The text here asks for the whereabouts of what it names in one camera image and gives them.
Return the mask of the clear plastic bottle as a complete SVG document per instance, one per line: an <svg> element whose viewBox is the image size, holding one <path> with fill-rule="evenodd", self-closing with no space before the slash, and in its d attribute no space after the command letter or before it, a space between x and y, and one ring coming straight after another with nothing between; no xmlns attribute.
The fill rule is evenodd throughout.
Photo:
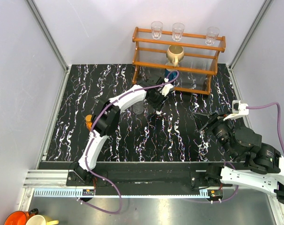
<svg viewBox="0 0 284 225"><path fill-rule="evenodd" d="M144 112L144 102L139 101L139 102L135 103L132 107L132 110L137 115L142 114Z"/></svg>

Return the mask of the orange bottle cap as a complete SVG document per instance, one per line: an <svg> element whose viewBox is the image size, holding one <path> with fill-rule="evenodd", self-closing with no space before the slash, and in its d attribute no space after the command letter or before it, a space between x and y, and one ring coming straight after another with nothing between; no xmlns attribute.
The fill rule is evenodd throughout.
<svg viewBox="0 0 284 225"><path fill-rule="evenodd" d="M87 121L87 122L91 122L92 121L92 115L87 115L86 117L85 117L85 121Z"/></svg>

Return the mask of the orange juice bottle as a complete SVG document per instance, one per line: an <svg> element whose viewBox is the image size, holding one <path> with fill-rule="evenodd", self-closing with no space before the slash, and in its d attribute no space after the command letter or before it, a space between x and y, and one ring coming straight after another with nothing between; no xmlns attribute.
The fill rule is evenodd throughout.
<svg viewBox="0 0 284 225"><path fill-rule="evenodd" d="M86 125L86 128L90 131L91 128L92 128L92 115L91 114L86 115L86 117L85 117L85 125Z"/></svg>

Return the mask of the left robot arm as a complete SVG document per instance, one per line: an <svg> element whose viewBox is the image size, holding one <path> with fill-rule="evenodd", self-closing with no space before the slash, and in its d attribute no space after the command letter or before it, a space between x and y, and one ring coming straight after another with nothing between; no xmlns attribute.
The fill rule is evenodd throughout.
<svg viewBox="0 0 284 225"><path fill-rule="evenodd" d="M68 182L80 182L87 186L93 180L94 169L105 141L117 130L120 114L138 102L146 100L157 114L161 114L167 95L173 89L167 78L139 81L124 93L100 100L92 115L90 138L82 157L71 166Z"/></svg>

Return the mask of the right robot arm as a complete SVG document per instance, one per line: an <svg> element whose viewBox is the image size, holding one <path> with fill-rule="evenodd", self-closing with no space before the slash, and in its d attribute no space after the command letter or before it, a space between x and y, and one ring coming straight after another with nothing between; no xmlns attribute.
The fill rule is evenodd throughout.
<svg viewBox="0 0 284 225"><path fill-rule="evenodd" d="M228 115L193 115L199 133L213 136L233 162L243 162L245 172L226 165L209 164L205 172L208 185L231 184L264 192L284 204L284 157L273 146L263 143L252 129L235 127Z"/></svg>

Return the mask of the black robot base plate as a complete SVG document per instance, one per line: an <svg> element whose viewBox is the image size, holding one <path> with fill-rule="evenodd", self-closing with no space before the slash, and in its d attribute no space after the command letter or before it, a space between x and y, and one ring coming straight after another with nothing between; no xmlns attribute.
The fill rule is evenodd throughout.
<svg viewBox="0 0 284 225"><path fill-rule="evenodd" d="M95 187L96 195L123 197L193 195L205 188L219 188L222 163L207 162L98 162L92 172L71 163L67 186Z"/></svg>

